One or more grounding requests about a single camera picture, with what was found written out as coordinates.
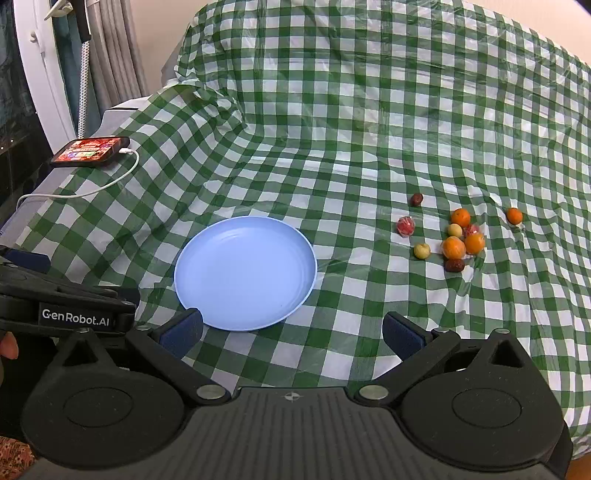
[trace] blue plate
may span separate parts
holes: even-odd
[[[206,325],[247,331],[292,314],[316,279],[314,250],[298,230],[268,217],[234,217],[199,232],[183,248],[174,288]]]

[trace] phone case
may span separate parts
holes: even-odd
[[[104,139],[118,139],[119,141],[104,153],[100,155],[100,158],[97,160],[58,160],[60,156],[68,150],[72,145],[76,142],[81,142],[84,140],[104,140]],[[129,147],[129,137],[97,137],[97,138],[77,138],[76,140],[72,140],[68,144],[66,144],[58,153],[56,153],[53,158],[50,160],[49,165],[52,167],[105,167],[115,161],[120,153],[119,150],[121,148]]]

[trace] smartphone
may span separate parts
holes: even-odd
[[[119,156],[119,149],[129,147],[128,137],[79,138],[56,153],[52,167],[104,167]]]

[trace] logo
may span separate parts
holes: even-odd
[[[113,330],[113,318],[107,312],[90,312],[59,305],[39,304],[39,325],[77,329],[90,327],[108,332]]]
[[[290,402],[295,402],[299,400],[303,395],[300,395],[298,392],[289,392],[283,395],[283,398]]]

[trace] phone screen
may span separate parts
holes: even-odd
[[[53,162],[101,160],[109,149],[120,143],[121,139],[118,137],[75,140],[57,158],[54,158]]]

